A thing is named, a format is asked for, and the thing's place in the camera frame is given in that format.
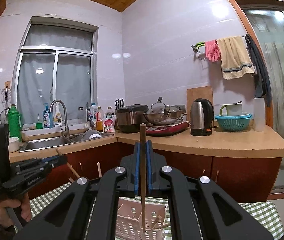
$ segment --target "kitchen sink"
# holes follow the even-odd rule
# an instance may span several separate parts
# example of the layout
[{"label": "kitchen sink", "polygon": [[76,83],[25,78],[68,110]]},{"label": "kitchen sink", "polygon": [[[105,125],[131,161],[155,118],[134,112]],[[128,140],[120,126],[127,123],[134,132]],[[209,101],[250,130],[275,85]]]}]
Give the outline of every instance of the kitchen sink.
[{"label": "kitchen sink", "polygon": [[[53,147],[57,147],[61,145],[69,145],[73,143],[78,143],[78,142],[81,142],[82,134],[83,133],[71,135],[70,138],[60,136],[60,137],[53,137],[53,138],[48,138],[48,139],[32,140],[32,141],[29,141],[28,143],[24,143],[24,145],[20,148],[19,152],[29,152],[29,151],[53,148]],[[98,140],[100,138],[114,136],[114,134],[112,133],[103,132],[101,134],[102,134],[102,137],[93,138],[87,141]]]}]

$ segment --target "blue colander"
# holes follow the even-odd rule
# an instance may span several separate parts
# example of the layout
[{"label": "blue colander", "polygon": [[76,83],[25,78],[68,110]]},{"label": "blue colander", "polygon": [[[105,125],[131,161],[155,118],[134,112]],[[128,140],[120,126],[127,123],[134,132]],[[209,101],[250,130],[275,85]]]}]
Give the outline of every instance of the blue colander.
[{"label": "blue colander", "polygon": [[252,114],[245,115],[216,115],[215,119],[217,120],[220,127],[222,127],[226,131],[230,132],[239,132],[246,129],[250,120],[252,118]]}]

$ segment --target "silver bolt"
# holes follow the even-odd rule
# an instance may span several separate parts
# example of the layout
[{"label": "silver bolt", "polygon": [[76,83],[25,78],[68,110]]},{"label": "silver bolt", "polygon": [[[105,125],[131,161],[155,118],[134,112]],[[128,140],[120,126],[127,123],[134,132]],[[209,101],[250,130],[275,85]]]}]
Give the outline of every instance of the silver bolt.
[{"label": "silver bolt", "polygon": [[87,178],[80,177],[80,178],[78,178],[78,180],[76,182],[80,185],[84,185],[88,182],[88,180],[87,180]]},{"label": "silver bolt", "polygon": [[165,172],[165,173],[169,173],[172,171],[172,168],[170,166],[163,166],[162,167],[162,171]]},{"label": "silver bolt", "polygon": [[200,177],[200,182],[207,184],[207,183],[210,182],[210,178],[207,177],[207,176],[202,176],[202,177]]},{"label": "silver bolt", "polygon": [[125,168],[122,167],[122,166],[118,166],[118,167],[115,168],[115,172],[116,173],[123,173],[123,172],[125,172]]}]

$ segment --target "beige towel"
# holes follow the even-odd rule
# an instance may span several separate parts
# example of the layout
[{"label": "beige towel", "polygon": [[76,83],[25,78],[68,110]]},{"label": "beige towel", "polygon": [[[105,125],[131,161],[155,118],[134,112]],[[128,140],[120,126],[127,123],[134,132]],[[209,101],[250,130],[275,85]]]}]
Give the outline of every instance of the beige towel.
[{"label": "beige towel", "polygon": [[217,44],[221,52],[223,78],[240,78],[246,73],[255,73],[241,36],[218,39]]}]

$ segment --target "human hand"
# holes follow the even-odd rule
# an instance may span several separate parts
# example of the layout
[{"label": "human hand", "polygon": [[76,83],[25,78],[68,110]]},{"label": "human hand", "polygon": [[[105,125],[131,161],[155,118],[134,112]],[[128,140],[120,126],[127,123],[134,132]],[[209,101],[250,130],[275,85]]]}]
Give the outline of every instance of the human hand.
[{"label": "human hand", "polygon": [[4,228],[8,228],[13,225],[13,221],[9,217],[6,207],[17,208],[21,206],[21,217],[29,222],[32,218],[31,208],[30,208],[30,199],[27,193],[24,194],[22,200],[17,199],[6,199],[0,201],[0,225]]}]

